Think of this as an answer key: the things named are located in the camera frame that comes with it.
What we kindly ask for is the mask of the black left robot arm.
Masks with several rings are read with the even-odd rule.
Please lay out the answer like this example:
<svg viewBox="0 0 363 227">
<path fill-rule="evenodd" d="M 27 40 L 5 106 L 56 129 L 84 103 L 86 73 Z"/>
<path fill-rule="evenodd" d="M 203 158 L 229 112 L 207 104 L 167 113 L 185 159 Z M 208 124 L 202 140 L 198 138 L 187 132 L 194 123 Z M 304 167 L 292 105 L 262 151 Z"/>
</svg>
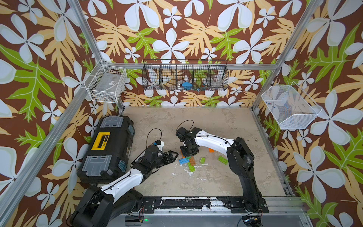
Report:
<svg viewBox="0 0 363 227">
<path fill-rule="evenodd" d="M 69 227 L 106 227 L 115 202 L 149 178 L 156 169 L 176 161 L 175 151 L 163 152 L 161 145 L 150 145 L 132 163 L 130 170 L 111 183 L 89 187 L 76 211 L 66 223 Z"/>
</svg>

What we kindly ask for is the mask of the tan brick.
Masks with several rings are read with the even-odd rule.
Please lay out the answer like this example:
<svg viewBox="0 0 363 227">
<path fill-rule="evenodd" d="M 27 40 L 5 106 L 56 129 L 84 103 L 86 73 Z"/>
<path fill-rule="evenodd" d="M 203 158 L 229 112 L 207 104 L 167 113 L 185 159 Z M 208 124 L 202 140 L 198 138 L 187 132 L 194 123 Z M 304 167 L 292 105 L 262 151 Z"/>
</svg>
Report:
<svg viewBox="0 0 363 227">
<path fill-rule="evenodd" d="M 190 163 L 191 166 L 195 166 L 196 165 L 196 161 L 195 161 L 194 157 L 191 157 L 189 159 L 189 163 Z"/>
</svg>

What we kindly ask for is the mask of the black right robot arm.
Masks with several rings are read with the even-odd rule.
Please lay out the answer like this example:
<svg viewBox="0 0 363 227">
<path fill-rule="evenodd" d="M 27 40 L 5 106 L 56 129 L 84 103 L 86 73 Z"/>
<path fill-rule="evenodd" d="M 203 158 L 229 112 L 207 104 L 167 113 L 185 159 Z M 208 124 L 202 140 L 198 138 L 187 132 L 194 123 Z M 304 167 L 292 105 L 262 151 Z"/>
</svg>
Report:
<svg viewBox="0 0 363 227">
<path fill-rule="evenodd" d="M 210 148 L 226 156 L 231 171 L 240 179 L 244 209 L 248 212 L 268 213 L 266 201 L 258 189 L 254 175 L 254 155 L 244 139 L 225 139 L 196 127 L 191 130 L 181 127 L 176 131 L 176 136 L 183 143 L 181 153 L 185 158 L 195 156 L 199 147 Z"/>
</svg>

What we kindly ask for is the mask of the blue brick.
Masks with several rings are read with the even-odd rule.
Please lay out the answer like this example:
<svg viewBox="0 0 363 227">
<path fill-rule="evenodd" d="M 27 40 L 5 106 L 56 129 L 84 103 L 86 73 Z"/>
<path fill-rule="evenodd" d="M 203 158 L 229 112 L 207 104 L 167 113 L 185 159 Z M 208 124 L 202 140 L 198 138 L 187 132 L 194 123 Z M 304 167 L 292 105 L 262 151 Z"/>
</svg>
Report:
<svg viewBox="0 0 363 227">
<path fill-rule="evenodd" d="M 179 159 L 178 161 L 179 161 L 180 165 L 183 165 L 183 164 L 186 164 L 186 163 L 190 162 L 187 158 Z"/>
</svg>

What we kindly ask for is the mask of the lime brick front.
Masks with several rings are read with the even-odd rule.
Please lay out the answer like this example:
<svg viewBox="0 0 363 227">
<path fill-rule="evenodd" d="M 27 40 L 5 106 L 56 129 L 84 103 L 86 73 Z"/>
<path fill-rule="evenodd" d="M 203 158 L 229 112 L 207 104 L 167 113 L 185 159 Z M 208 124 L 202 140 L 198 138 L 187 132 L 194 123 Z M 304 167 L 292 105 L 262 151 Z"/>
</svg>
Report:
<svg viewBox="0 0 363 227">
<path fill-rule="evenodd" d="M 188 163 L 188 168 L 190 172 L 194 172 L 195 171 L 195 167 L 192 166 L 190 163 Z"/>
</svg>

